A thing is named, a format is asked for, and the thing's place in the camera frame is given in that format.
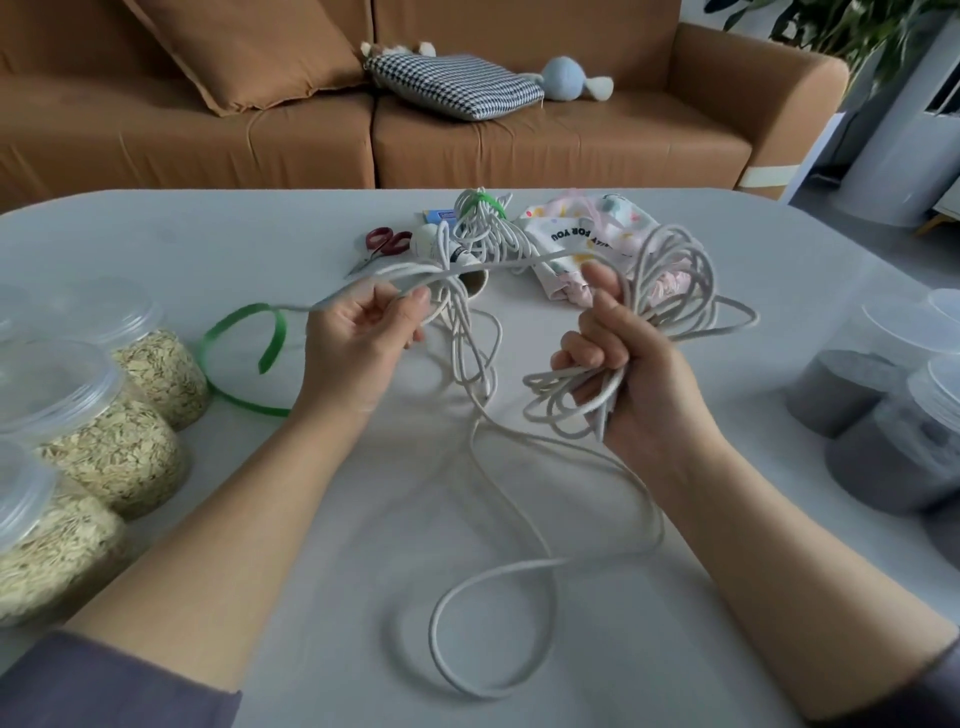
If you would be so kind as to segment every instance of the plastic jar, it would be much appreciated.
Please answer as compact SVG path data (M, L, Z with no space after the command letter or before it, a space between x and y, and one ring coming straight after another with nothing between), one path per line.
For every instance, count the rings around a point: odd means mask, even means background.
M49 302L49 334L110 352L175 430L210 403L206 377L190 350L163 327L162 307L129 280L104 278L63 288Z
M953 497L924 514L924 528L944 558L960 569L960 497Z
M31 330L27 319L29 301L23 288L0 283L0 343L22 338Z
M865 303L787 389L787 411L814 432L837 437L944 353L960 353L960 323L907 299Z
M109 354L82 342L0 347L0 437L35 449L125 519L153 511L186 477L176 433Z
M960 291L955 288L937 288L926 296L926 304L935 311L960 322Z
M960 358L941 356L827 445L830 474L887 513L915 513L960 488Z
M80 606L130 558L119 516L56 468L0 440L0 626Z

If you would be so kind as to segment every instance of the purple sleeve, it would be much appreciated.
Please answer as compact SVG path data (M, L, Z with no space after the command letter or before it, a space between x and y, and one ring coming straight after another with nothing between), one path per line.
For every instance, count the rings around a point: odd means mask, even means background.
M847 716L813 723L818 728L958 728L960 643L896 692Z
M53 632L0 677L0 726L229 728L230 694L68 632Z

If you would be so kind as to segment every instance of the houndstooth pillow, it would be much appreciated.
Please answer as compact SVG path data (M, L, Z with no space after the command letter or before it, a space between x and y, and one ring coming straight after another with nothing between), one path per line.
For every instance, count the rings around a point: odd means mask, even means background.
M543 89L475 56L377 56L365 67L373 79L411 104L465 121L484 121L543 100Z

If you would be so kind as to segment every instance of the red scissors handle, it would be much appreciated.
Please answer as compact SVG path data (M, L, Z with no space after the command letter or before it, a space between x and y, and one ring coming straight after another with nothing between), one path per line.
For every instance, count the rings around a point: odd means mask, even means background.
M390 228L377 228L367 233L367 250L381 255L400 255L410 250L413 234L402 231L394 234Z

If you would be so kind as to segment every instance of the hand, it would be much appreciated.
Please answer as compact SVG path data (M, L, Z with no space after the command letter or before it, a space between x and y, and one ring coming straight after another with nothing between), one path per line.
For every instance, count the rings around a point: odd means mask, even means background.
M727 445L690 365L666 336L619 303L620 284L612 270L594 262L584 265L583 274L594 288L593 308L581 314L579 332L564 334L550 366L617 369L629 363L627 391L617 400L605 444L652 490L692 477L691 468ZM573 399L582 404L600 386L596 376Z
M306 327L306 365L294 414L333 407L365 423L390 386L400 354L423 340L420 322L430 312L430 292L405 298L390 283L363 279Z

